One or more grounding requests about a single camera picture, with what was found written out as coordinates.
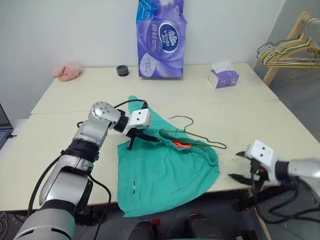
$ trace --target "tissue box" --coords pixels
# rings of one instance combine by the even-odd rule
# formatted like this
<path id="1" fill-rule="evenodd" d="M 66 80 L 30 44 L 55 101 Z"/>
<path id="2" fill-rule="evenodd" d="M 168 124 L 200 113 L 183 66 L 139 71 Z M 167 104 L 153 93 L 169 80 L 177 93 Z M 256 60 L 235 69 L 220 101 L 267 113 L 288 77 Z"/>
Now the tissue box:
<path id="1" fill-rule="evenodd" d="M 225 88 L 236 85 L 239 78 L 239 74 L 234 70 L 221 71 L 216 73 L 215 70 L 211 70 L 209 81 L 216 88 Z"/>

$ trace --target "teal fabric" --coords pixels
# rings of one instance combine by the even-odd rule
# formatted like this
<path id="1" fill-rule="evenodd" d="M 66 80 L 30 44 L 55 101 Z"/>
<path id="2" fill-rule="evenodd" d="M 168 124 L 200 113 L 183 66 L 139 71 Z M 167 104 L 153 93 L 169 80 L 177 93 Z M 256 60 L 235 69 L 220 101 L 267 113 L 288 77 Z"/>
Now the teal fabric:
<path id="1" fill-rule="evenodd" d="M 130 102 L 129 112 L 141 107 L 142 102 Z M 159 132 L 177 128 L 150 111 L 150 127 L 144 133 L 160 142 L 136 138 L 131 151 L 127 150 L 129 142 L 118 145 L 117 199 L 125 217 L 154 214 L 185 204 L 206 192 L 220 173 L 215 150 L 203 145 L 176 147 L 172 138 L 201 141 L 188 138 L 185 133 Z"/>

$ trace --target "purple tissue package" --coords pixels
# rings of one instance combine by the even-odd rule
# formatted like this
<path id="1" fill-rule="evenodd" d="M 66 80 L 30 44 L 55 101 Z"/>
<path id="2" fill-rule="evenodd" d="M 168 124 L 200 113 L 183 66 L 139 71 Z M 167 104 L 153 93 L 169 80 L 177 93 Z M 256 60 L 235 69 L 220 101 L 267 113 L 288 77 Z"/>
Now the purple tissue package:
<path id="1" fill-rule="evenodd" d="M 184 0 L 139 0 L 136 28 L 140 77 L 182 78 L 187 25 L 183 7 Z"/>
<path id="2" fill-rule="evenodd" d="M 215 70 L 211 70 L 209 81 L 216 88 L 225 88 L 235 86 L 237 84 L 239 74 L 236 71 L 222 71 L 216 73 Z"/>

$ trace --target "metal hanger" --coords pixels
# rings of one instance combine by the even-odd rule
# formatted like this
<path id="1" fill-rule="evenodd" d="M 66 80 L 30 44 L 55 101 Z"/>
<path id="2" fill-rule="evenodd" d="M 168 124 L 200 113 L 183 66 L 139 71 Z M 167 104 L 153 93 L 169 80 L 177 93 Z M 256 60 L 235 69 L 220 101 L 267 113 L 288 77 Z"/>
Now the metal hanger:
<path id="1" fill-rule="evenodd" d="M 320 45 L 318 43 L 319 40 L 319 31 L 320 28 L 320 19 L 312 16 L 305 16 L 303 18 L 303 21 L 305 25 L 303 26 L 303 32 L 305 32 L 307 35 L 310 36 L 308 41 L 306 43 L 291 46 L 285 49 L 282 49 L 282 51 L 274 50 L 268 53 L 268 55 L 263 59 L 263 64 L 268 67 L 288 67 L 288 68 L 306 68 L 308 70 L 299 70 L 292 75 L 290 75 L 290 78 L 301 72 L 301 71 L 309 71 L 311 69 L 320 68 L 319 60 L 315 60 L 312 58 L 294 58 L 289 57 L 294 53 L 308 50 L 308 52 L 313 52 L 315 56 L 319 54 L 320 52 Z"/>
<path id="2" fill-rule="evenodd" d="M 309 72 L 311 71 L 312 69 L 315 69 L 314 66 L 311 66 L 310 68 L 302 68 L 302 69 L 299 69 L 297 71 L 294 71 L 292 73 L 290 73 L 287 78 L 286 78 L 286 82 L 289 82 L 289 83 L 301 83 L 301 82 L 306 82 L 306 81 L 311 81 L 311 80 L 320 80 L 320 77 L 311 77 L 311 78 L 306 78 L 306 79 L 302 79 L 302 80 L 295 80 L 293 79 L 293 76 L 297 75 L 298 73 L 300 72 Z"/>
<path id="3" fill-rule="evenodd" d="M 280 48 L 282 48 L 286 45 L 299 43 L 303 40 L 304 36 L 305 36 L 305 34 L 302 32 L 298 39 L 282 40 L 276 44 L 273 44 L 272 42 L 267 42 L 266 44 L 259 47 L 259 49 L 257 50 L 256 57 L 261 58 L 266 52 L 268 52 L 270 50 L 279 50 Z"/>
<path id="4" fill-rule="evenodd" d="M 289 48 L 290 49 L 296 48 L 296 47 L 300 47 L 301 45 L 305 44 L 308 41 L 308 38 L 306 36 L 304 36 L 303 34 L 301 34 L 301 36 L 303 36 L 303 37 L 301 39 L 299 39 L 298 41 L 280 44 L 276 48 L 267 49 L 266 51 L 261 52 L 261 55 L 259 57 L 260 61 L 264 63 L 266 61 L 266 58 L 270 55 L 274 55 L 274 53 L 281 53 Z"/>
<path id="5" fill-rule="evenodd" d="M 207 137 L 205 137 L 205 136 L 200 136 L 200 135 L 197 135 L 197 134 L 194 134 L 194 133 L 191 133 L 191 132 L 186 131 L 187 127 L 191 126 L 191 125 L 194 124 L 194 122 L 195 122 L 191 117 L 183 116 L 183 115 L 176 115 L 176 116 L 173 116 L 173 117 L 168 117 L 168 119 L 174 119 L 174 118 L 186 118 L 186 119 L 191 120 L 192 123 L 186 125 L 183 130 L 175 130 L 175 131 L 172 131 L 172 130 L 164 130 L 164 129 L 161 129 L 161 130 L 159 130 L 159 132 L 162 132 L 162 133 L 186 133 L 186 134 L 189 134 L 189 135 L 192 135 L 192 136 L 201 138 L 201 139 L 205 139 L 208 143 L 218 144 L 218 145 L 222 145 L 222 146 L 205 144 L 205 143 L 200 143 L 200 142 L 180 141 L 182 144 L 203 145 L 203 146 L 210 146 L 210 147 L 214 147 L 214 148 L 218 148 L 218 149 L 227 149 L 227 145 L 225 145 L 225 144 L 223 144 L 223 143 L 221 143 L 221 142 L 218 142 L 218 141 L 210 141 L 210 140 L 209 140 Z"/>

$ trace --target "table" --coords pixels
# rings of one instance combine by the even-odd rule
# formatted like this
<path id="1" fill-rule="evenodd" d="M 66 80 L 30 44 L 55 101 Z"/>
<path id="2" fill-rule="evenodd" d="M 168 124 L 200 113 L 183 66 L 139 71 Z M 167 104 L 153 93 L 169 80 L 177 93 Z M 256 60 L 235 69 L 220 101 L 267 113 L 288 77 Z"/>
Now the table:
<path id="1" fill-rule="evenodd" d="M 228 177 L 228 174 L 249 176 L 249 161 L 236 157 L 235 153 L 245 150 L 255 139 L 272 146 L 285 160 L 320 157 L 317 140 L 279 100 L 215 104 L 205 102 L 201 107 L 197 107 L 197 104 L 191 102 L 179 108 L 179 103 L 162 104 L 154 110 L 163 118 L 177 114 L 188 115 L 194 119 L 194 125 L 189 127 L 190 132 L 228 145 L 227 150 L 216 150 L 221 174 L 209 192 L 248 188 Z M 31 115 L 5 159 L 0 162 L 0 188 L 5 193 L 0 198 L 1 210 L 25 210 L 28 207 L 29 197 L 39 176 L 60 151 L 70 144 L 77 131 L 76 123 L 85 120 L 87 116 L 88 111 Z M 182 128 L 188 120 L 175 118 L 170 122 Z M 92 175 L 109 187 L 113 202 L 117 201 L 117 145 L 127 140 L 118 132 L 109 131 L 100 158 L 94 163 Z M 105 201 L 105 191 L 95 186 L 89 204 Z M 38 207 L 39 203 L 35 201 L 34 208 Z"/>
<path id="2" fill-rule="evenodd" d="M 136 95 L 148 101 L 163 118 L 187 115 L 194 119 L 190 132 L 207 136 L 228 145 L 217 149 L 221 174 L 208 190 L 247 189 L 228 174 L 249 176 L 249 161 L 236 157 L 253 140 L 258 139 L 274 148 L 285 160 L 320 157 L 319 143 L 278 100 L 273 92 L 246 63 L 233 65 L 240 74 L 236 86 L 215 89 L 208 81 L 210 65 L 184 68 L 183 80 L 142 80 L 137 68 L 130 75 L 118 77 L 115 68 L 86 68 L 81 77 L 69 81 L 54 80 L 32 111 L 32 115 L 0 161 L 0 210 L 25 210 L 31 192 L 43 172 L 71 143 L 76 123 L 88 118 L 95 101 L 113 105 Z M 187 119 L 170 122 L 183 128 Z M 94 164 L 92 175 L 109 187 L 112 201 L 117 201 L 117 145 L 128 141 L 118 132 L 109 131 Z M 106 193 L 94 187 L 89 204 L 106 201 Z"/>
<path id="3" fill-rule="evenodd" d="M 214 89 L 208 81 L 211 65 L 184 67 L 183 80 L 142 80 L 137 67 L 129 67 L 126 77 L 115 67 L 85 68 L 79 78 L 68 82 L 55 79 L 32 110 L 32 114 L 88 111 L 95 102 L 112 105 L 135 95 L 151 101 L 159 109 L 163 104 L 188 102 L 238 103 L 277 100 L 277 96 L 246 63 L 233 64 L 240 77 L 235 87 Z"/>

